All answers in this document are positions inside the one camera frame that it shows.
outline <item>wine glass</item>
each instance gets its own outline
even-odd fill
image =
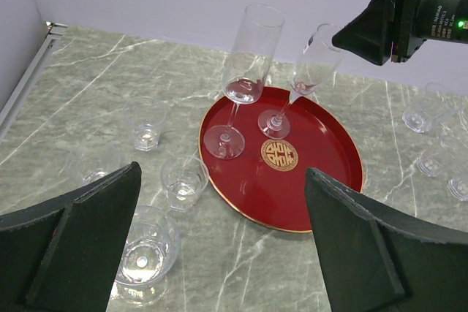
[[[213,126],[203,138],[206,150],[218,159],[234,159],[244,150],[245,139],[233,127],[240,104],[252,104],[262,95],[284,18],[273,7],[249,5],[226,60],[221,86],[233,108],[227,125]]]
[[[324,79],[332,76],[344,58],[344,52],[331,43],[338,26],[324,23],[312,35],[294,65],[290,78],[289,102],[280,111],[266,110],[258,117],[258,126],[271,139],[283,139],[291,130],[284,115],[287,108],[299,97],[312,94]]]

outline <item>gold medallion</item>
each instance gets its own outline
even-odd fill
[[[286,140],[266,140],[262,145],[263,160],[277,171],[290,171],[299,161],[298,152]]]

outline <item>gray marble surface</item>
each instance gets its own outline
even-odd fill
[[[227,54],[121,34],[69,28],[16,122],[0,144],[0,213],[26,208],[75,188],[64,171],[85,141],[112,143],[143,168],[141,205],[167,209],[159,169],[170,155],[197,154],[197,134],[221,94]],[[275,63],[270,84],[285,87],[291,66]],[[418,89],[337,75],[312,97],[354,138],[363,159],[364,194],[399,210],[468,231],[468,204],[447,190],[450,175],[427,178],[415,160],[436,134],[468,141],[460,113],[435,133],[411,132],[401,120]],[[132,148],[121,108],[149,95],[169,107],[157,149]],[[312,235],[275,232],[239,216],[211,186],[187,213],[173,213],[181,253],[142,311],[329,311]],[[109,311],[130,311],[114,291]]]

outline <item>small glass cup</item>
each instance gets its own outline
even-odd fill
[[[174,265],[181,248],[177,224],[164,211],[152,206],[135,208],[125,242],[116,282],[142,297]]]
[[[150,151],[158,146],[167,114],[165,104],[138,96],[129,99],[122,110],[135,149]]]
[[[161,167],[162,187],[170,208],[185,212],[193,206],[208,184],[208,168],[193,156],[176,156]]]
[[[121,167],[120,151],[109,144],[86,143],[70,152],[65,163],[68,176],[79,186],[90,184]]]
[[[414,132],[426,133],[463,107],[463,99],[449,88],[439,83],[428,83],[422,94],[404,111],[402,119]]]
[[[436,177],[451,170],[467,159],[467,147],[458,139],[447,135],[440,137],[416,161],[419,170]]]

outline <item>red lacquer tray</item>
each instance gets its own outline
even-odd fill
[[[316,167],[350,188],[360,191],[363,169],[359,152],[344,127],[325,109],[301,97],[286,112],[291,132],[284,140],[270,140],[258,128],[258,115],[280,110],[289,91],[265,87],[254,104],[241,105],[234,127],[245,137],[236,159],[214,158],[203,146],[212,126],[226,124],[233,103],[226,97],[215,102],[200,127],[200,157],[210,182],[241,215],[263,226],[285,232],[311,232],[304,196],[305,174]]]

